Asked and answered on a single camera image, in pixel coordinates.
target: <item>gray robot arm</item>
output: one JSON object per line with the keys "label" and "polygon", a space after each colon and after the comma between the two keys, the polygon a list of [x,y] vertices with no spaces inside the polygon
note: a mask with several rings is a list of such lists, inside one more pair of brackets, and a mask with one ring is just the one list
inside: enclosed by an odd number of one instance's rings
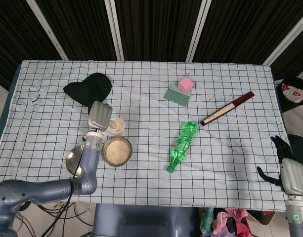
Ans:
{"label": "gray robot arm", "polygon": [[112,114],[112,108],[95,101],[89,114],[88,124],[94,128],[86,136],[80,167],[84,177],[33,183],[21,180],[5,180],[0,183],[0,237],[17,237],[13,230],[14,218],[20,206],[30,200],[44,204],[68,198],[71,193],[90,195],[97,187],[96,170],[103,135]]}
{"label": "gray robot arm", "polygon": [[303,237],[303,165],[298,163],[290,146],[280,137],[271,138],[275,143],[280,163],[279,179],[266,176],[260,167],[258,173],[265,181],[280,186],[288,196],[285,201],[291,237]]}

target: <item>pink sponge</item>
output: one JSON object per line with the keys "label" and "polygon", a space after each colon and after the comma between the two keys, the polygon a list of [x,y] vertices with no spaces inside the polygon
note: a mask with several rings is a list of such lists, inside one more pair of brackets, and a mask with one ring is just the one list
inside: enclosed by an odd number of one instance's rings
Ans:
{"label": "pink sponge", "polygon": [[182,93],[187,93],[192,89],[193,82],[188,77],[185,77],[181,81],[179,81],[177,87]]}

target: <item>grid tablecloth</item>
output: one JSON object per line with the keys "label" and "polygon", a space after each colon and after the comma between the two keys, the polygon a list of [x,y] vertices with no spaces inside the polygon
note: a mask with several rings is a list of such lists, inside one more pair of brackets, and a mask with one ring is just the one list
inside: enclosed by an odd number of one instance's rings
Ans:
{"label": "grid tablecloth", "polygon": [[[72,201],[285,210],[283,193],[256,170],[278,176],[270,136],[287,138],[270,68],[257,65],[24,61],[0,140],[0,181],[71,177],[65,158],[82,143],[88,116],[63,87],[96,72],[112,82],[106,103],[112,117],[125,121],[133,154],[117,168],[100,160],[95,193]],[[182,107],[163,96],[186,73],[195,86]],[[186,158],[169,174],[169,153],[184,123],[199,122],[249,91],[252,99],[200,127]]]}

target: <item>beige cup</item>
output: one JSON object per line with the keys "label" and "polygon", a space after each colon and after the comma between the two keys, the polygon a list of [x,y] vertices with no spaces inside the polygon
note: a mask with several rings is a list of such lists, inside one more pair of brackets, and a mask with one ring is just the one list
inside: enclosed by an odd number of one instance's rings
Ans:
{"label": "beige cup", "polygon": [[121,118],[112,118],[107,130],[115,136],[121,136],[124,132],[125,123]]}

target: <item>cleaning brush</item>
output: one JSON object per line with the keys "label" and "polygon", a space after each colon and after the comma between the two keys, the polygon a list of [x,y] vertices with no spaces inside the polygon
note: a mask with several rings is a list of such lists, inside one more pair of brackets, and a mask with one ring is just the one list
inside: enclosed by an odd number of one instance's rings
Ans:
{"label": "cleaning brush", "polygon": [[186,107],[191,95],[192,91],[182,93],[177,87],[177,83],[172,83],[164,95],[164,98]]}

